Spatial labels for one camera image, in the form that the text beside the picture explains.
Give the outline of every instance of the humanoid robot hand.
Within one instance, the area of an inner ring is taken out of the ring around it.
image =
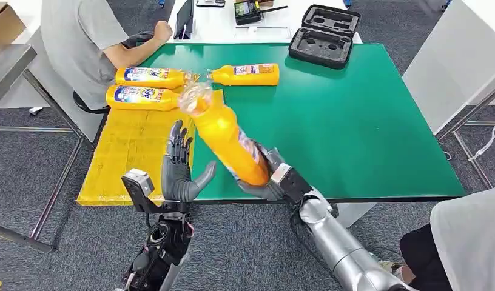
[[[167,201],[192,202],[215,176],[217,163],[211,161],[195,180],[190,177],[189,155],[192,138],[178,120],[171,128],[167,141],[167,154],[162,163],[162,193]]]
[[[253,141],[259,149],[262,156],[266,159],[269,166],[269,174],[272,176],[278,167],[285,161],[281,157],[278,149],[275,147],[272,150],[266,149],[262,144],[257,141]],[[269,179],[269,182],[265,186],[253,186],[242,180],[237,180],[237,185],[242,191],[256,196],[258,198],[266,199],[269,201],[276,201],[283,197],[284,191],[275,181]]]

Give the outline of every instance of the cardboard box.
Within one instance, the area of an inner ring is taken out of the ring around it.
[[[11,44],[26,27],[6,3],[0,2],[0,47]]]

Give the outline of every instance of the robotic arm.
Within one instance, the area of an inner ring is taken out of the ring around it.
[[[334,208],[325,197],[296,171],[285,164],[276,149],[257,144],[271,168],[265,187],[238,185],[257,197],[285,199],[298,207],[300,219],[308,227],[329,269],[346,291],[417,291],[380,267],[360,242],[333,216]]]
[[[187,203],[194,200],[215,174],[210,163],[196,180],[190,180],[188,165],[190,138],[184,141],[186,129],[178,121],[169,137],[163,160],[162,185],[165,202],[156,206],[147,196],[154,189],[149,176],[137,169],[122,179],[139,212],[159,213],[158,222],[150,227],[142,249],[123,277],[124,290],[169,290],[188,258],[188,246],[194,234],[187,215]],[[285,164],[276,149],[258,148],[271,170],[264,187],[237,181],[240,188],[259,198],[274,201],[283,198],[296,207],[307,225],[329,269],[346,291],[417,291],[381,268],[378,262],[344,228],[332,214],[334,208],[324,196],[293,167]]]

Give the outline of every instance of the black pants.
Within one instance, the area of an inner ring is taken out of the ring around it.
[[[452,291],[429,224],[403,236],[401,253],[416,276],[411,287],[419,291]]]

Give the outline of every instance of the black device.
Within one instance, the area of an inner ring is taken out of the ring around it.
[[[263,18],[263,14],[267,12],[272,12],[284,8],[288,8],[288,6],[276,7],[261,10],[260,3],[269,2],[273,0],[245,0],[242,2],[235,3],[235,22],[237,25],[250,24],[253,22],[261,21]]]
[[[121,281],[129,291],[169,290],[181,269],[194,235],[189,223],[187,204],[164,201],[157,206],[148,196],[155,189],[149,175],[132,169],[121,179],[138,212],[146,213],[149,232],[135,260]],[[149,224],[149,214],[159,213],[158,221]]]
[[[190,39],[194,21],[194,0],[187,0],[176,14],[174,39]]]
[[[198,0],[197,7],[219,7],[223,8],[226,0]]]

